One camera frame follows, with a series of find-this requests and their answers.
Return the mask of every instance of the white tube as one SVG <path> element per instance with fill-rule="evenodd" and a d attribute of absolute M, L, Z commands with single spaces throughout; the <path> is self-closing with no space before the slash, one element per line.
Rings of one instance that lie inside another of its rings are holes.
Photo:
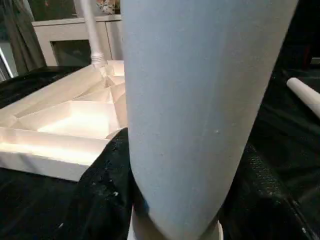
<path fill-rule="evenodd" d="M 286 85 L 320 119 L 320 94 L 295 77 L 290 78 Z"/>
<path fill-rule="evenodd" d="M 107 62 L 102 52 L 101 43 L 98 36 L 95 16 L 93 14 L 90 0 L 81 0 L 83 17 L 86 24 L 86 30 L 89 35 L 89 43 L 91 48 L 92 64 L 97 67 L 103 67 Z"/>
<path fill-rule="evenodd" d="M 229 191 L 296 5 L 122 2 L 130 159 L 145 199 L 135 232 L 151 229 L 149 218 L 171 240 L 203 235 Z M 162 237 L 154 231 L 153 239 Z"/>

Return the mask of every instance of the white vertical pipe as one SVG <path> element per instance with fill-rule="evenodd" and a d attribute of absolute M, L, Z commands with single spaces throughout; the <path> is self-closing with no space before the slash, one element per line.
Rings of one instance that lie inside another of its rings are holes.
<path fill-rule="evenodd" d="M 214 219 L 296 5 L 121 3 L 130 159 L 145 199 L 133 223 L 137 239 L 163 239 L 141 233 L 151 220 L 168 239 L 197 240 Z"/>
<path fill-rule="evenodd" d="M 295 77 L 290 78 L 286 84 L 320 119 L 320 94 Z"/>
<path fill-rule="evenodd" d="M 86 24 L 86 29 L 89 35 L 89 43 L 91 48 L 92 64 L 97 67 L 103 67 L 107 62 L 102 52 L 101 43 L 98 36 L 95 16 L 93 14 L 91 0 L 81 0 L 83 17 Z"/>

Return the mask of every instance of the black cloth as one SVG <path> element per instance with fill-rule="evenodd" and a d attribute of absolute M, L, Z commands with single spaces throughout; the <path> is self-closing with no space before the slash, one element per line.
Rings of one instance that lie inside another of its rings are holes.
<path fill-rule="evenodd" d="M 319 70 L 273 74 L 222 209 L 227 239 L 319 239 L 320 120 L 290 77 L 320 92 Z"/>

